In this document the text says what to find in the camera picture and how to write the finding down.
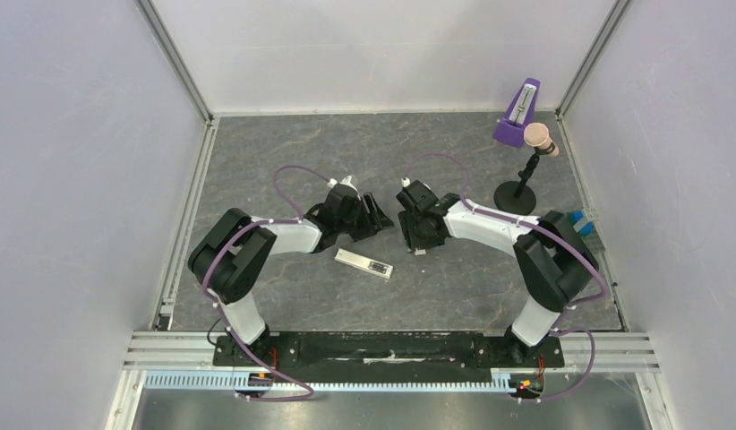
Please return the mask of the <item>white remote control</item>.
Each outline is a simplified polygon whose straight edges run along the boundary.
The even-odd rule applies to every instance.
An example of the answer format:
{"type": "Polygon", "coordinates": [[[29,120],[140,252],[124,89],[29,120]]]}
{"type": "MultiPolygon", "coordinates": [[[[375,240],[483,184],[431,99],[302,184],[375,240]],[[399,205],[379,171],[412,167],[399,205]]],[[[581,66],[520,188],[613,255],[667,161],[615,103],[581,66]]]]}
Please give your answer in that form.
{"type": "Polygon", "coordinates": [[[393,266],[390,264],[379,262],[372,258],[365,257],[342,248],[337,250],[334,260],[354,269],[358,269],[359,271],[364,271],[386,280],[389,280],[393,273],[393,266]]]}

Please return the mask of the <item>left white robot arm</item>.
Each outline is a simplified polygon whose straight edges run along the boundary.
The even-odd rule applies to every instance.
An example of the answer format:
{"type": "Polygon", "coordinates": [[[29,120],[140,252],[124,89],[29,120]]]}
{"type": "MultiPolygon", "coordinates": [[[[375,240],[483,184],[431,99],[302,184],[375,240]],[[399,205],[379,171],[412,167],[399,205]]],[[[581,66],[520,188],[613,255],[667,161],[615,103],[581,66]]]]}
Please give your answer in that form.
{"type": "Polygon", "coordinates": [[[358,242],[393,227],[371,193],[335,184],[324,202],[295,219],[264,219],[238,208],[228,210],[193,249],[187,267],[236,340],[235,354],[256,366],[267,359],[270,344],[263,337],[269,326],[252,289],[269,257],[317,254],[342,235],[358,242]]]}

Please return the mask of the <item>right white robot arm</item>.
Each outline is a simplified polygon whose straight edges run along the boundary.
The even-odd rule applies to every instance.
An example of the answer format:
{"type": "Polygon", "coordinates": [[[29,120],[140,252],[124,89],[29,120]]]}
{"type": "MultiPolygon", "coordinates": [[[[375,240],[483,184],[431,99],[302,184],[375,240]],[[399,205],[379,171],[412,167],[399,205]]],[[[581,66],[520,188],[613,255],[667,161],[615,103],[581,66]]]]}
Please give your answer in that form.
{"type": "Polygon", "coordinates": [[[529,295],[506,330],[508,359],[527,366],[561,315],[599,274],[599,265],[566,214],[519,216],[477,205],[456,193],[437,196],[426,184],[403,179],[397,195],[401,231],[411,252],[465,239],[512,256],[529,295]]]}

